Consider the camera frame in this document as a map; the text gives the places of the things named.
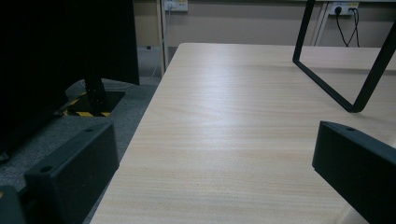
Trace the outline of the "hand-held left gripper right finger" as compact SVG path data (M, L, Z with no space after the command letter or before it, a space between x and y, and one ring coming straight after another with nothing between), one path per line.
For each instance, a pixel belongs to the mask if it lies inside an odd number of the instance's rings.
M396 148L322 121L312 166L370 224L396 224Z

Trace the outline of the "black curtain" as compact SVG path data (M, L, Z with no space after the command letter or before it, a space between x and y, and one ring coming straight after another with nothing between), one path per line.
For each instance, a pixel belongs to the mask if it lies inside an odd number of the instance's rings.
M84 80L139 82L133 0L0 0L0 155L19 145Z

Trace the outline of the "beige desk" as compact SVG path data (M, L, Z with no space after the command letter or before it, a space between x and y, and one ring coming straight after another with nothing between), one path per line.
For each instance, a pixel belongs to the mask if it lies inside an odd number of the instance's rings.
M305 0L188 0L187 12L167 12L164 0L134 0L137 44L159 49L163 73L182 43L288 45L296 43ZM359 2L350 16L330 15L332 2ZM379 47L396 20L396 0L317 0L305 44Z

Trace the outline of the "white wall socket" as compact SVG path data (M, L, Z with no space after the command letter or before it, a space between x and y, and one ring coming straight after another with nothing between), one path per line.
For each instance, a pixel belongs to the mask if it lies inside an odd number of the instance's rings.
M187 12L189 9L188 0L164 0L166 11Z
M359 7L359 2L332 2L330 15L350 16Z

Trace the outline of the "black desktop shelf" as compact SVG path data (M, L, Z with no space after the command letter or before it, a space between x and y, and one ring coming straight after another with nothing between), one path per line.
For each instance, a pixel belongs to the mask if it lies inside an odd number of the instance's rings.
M392 24L389 34L385 39L355 102L352 104L300 61L307 27L310 22L315 3L316 0L307 0L305 4L302 23L292 55L292 62L306 75L308 75L322 90L328 93L337 104L345 109L345 111L348 113L360 113L367 106L379 80L383 76L394 52L396 51L396 20Z

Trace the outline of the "striped black stand base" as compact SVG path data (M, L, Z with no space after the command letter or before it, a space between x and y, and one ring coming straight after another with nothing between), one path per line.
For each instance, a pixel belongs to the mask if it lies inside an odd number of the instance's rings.
M62 113L65 116L108 117L125 95L124 91L106 91L101 78L84 78L85 91L70 103Z

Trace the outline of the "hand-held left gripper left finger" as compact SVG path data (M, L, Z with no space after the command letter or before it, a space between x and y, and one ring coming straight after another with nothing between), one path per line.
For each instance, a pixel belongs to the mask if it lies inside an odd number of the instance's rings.
M91 126L24 174L34 224L82 224L119 168L114 126Z

